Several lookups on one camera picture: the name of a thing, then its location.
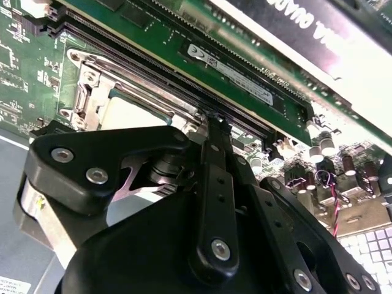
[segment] label sticker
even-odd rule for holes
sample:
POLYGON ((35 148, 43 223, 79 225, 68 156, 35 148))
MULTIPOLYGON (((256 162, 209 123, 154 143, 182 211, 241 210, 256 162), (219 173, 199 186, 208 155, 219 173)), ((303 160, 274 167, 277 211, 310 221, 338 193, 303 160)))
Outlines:
POLYGON ((0 12, 9 18, 12 18, 12 12, 9 11, 8 9, 5 9, 4 7, 0 7, 0 12))
POLYGON ((11 1, 10 0, 2 0, 2 4, 6 8, 11 8, 11 1))
POLYGON ((0 276, 1 294, 27 294, 31 284, 0 276))
POLYGON ((263 89, 258 84, 251 81, 250 79, 244 77, 239 72, 232 69, 231 67, 223 64, 216 58, 212 57, 198 46, 194 44, 190 44, 188 48, 188 54, 191 57, 204 61, 209 66, 213 67, 218 72, 231 79, 231 81, 234 82, 236 85, 243 88, 247 92, 251 93, 253 96, 259 98, 263 102, 270 104, 271 106, 274 105, 273 97, 270 92, 263 89))

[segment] red wire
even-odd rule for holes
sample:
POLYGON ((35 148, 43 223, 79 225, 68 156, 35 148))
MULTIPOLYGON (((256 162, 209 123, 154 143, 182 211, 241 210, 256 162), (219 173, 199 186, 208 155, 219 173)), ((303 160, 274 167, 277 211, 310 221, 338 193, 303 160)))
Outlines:
POLYGON ((333 236, 336 238, 337 237, 337 229, 339 228, 339 224, 337 223, 337 219, 339 218, 339 199, 337 198, 336 192, 335 192, 335 186, 331 186, 331 194, 334 198, 334 205, 335 205, 335 221, 334 221, 334 227, 333 227, 333 236))

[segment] silver screw head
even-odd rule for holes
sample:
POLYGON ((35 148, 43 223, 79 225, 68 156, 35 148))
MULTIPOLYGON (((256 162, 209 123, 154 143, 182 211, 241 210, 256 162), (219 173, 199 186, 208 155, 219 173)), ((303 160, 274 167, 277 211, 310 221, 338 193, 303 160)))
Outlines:
POLYGON ((219 239, 215 239, 211 243, 211 248, 212 248, 213 253, 216 258, 218 258, 219 260, 222 260, 224 262, 229 260, 230 255, 231 255, 230 248, 228 247, 228 245, 225 242, 223 242, 222 240, 219 240, 219 239))
POLYGON ((77 53, 71 53, 70 57, 74 61, 80 61, 80 57, 79 57, 79 55, 77 55, 77 53))
POLYGON ((219 148, 218 148, 217 146, 215 146, 215 145, 211 145, 211 148, 212 148, 214 151, 216 151, 216 152, 219 151, 219 148))
POLYGON ((74 154, 70 150, 65 148, 53 149, 50 154, 55 161, 60 162, 62 164, 66 164, 72 161, 72 159, 74 159, 74 154))
POLYGON ((362 276, 362 279, 364 280, 367 288, 369 288, 372 291, 376 290, 375 285, 372 282, 372 280, 370 280, 370 278, 368 278, 367 276, 362 276))
POLYGON ((93 167, 86 172, 86 178, 93 184, 103 185, 108 181, 109 176, 103 169, 93 167))
POLYGON ((83 74, 85 82, 89 85, 97 83, 97 75, 94 72, 85 72, 83 74))
POLYGON ((281 185, 276 180, 272 180, 271 185, 277 190, 281 188, 281 185))
POLYGON ((351 287, 353 287, 355 290, 361 290, 360 283, 358 283, 358 281, 351 274, 346 274, 345 276, 351 287))
POLYGON ((298 285, 307 292, 312 291, 312 282, 309 277, 300 269, 294 270, 294 278, 298 285))
POLYGON ((238 157, 237 157, 237 160, 238 160, 238 162, 239 162, 240 164, 246 165, 246 160, 245 160, 245 158, 243 158, 243 157, 241 157, 241 156, 238 156, 238 157))

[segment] gray metal panel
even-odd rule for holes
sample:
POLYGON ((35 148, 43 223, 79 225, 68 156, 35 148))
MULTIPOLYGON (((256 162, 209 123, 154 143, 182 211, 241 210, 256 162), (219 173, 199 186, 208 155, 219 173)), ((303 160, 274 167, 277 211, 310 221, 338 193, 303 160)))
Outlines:
MULTIPOLYGON (((12 216, 27 145, 27 140, 0 129, 0 276, 30 283, 29 294, 47 294, 55 291, 64 270, 51 250, 19 231, 12 216)), ((138 196, 114 202, 108 209, 108 224, 150 204, 138 196)))
MULTIPOLYGON (((26 143, 3 131, 0 135, 17 139, 19 143, 26 143)), ((26 153, 26 150, 0 140, 0 276, 30 283, 29 293, 35 293, 34 290, 44 276, 54 254, 20 232, 13 221, 12 208, 26 153)), ((56 268, 56 259, 52 264, 52 267, 56 268)), ((51 272, 57 274, 48 280, 49 283, 45 286, 48 292, 41 293, 53 292, 61 278, 62 272, 58 273, 58 270, 51 272)))

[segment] white label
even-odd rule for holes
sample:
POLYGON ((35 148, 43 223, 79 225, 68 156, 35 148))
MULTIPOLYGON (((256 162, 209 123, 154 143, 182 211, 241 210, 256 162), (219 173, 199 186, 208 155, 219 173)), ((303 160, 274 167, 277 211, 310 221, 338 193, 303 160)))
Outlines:
POLYGON ((284 11, 286 17, 290 17, 301 29, 307 29, 314 21, 314 16, 305 8, 295 4, 293 0, 267 0, 270 5, 275 5, 278 11, 284 11))
POLYGON ((37 80, 41 83, 43 83, 43 70, 39 70, 37 72, 37 80))
POLYGON ((189 45, 188 54, 194 58, 204 61, 209 66, 215 68, 218 72, 231 79, 231 81, 233 81, 236 85, 240 86, 241 88, 251 93, 253 96, 259 98, 263 102, 270 104, 271 106, 274 104, 273 97, 270 92, 263 89, 250 79, 244 77, 240 73, 236 72, 229 66, 226 66, 225 64, 221 63, 219 60, 212 57, 207 52, 195 46, 194 44, 189 45))
POLYGON ((5 9, 4 7, 0 7, 0 12, 9 18, 12 18, 12 12, 9 11, 8 9, 5 9))
POLYGON ((27 294, 31 284, 0 276, 1 294, 27 294))
POLYGON ((4 7, 11 8, 11 1, 10 0, 2 0, 2 4, 4 7))
POLYGON ((19 11, 18 9, 13 8, 12 11, 15 12, 15 13, 17 13, 17 14, 19 14, 19 15, 22 15, 22 12, 19 11))

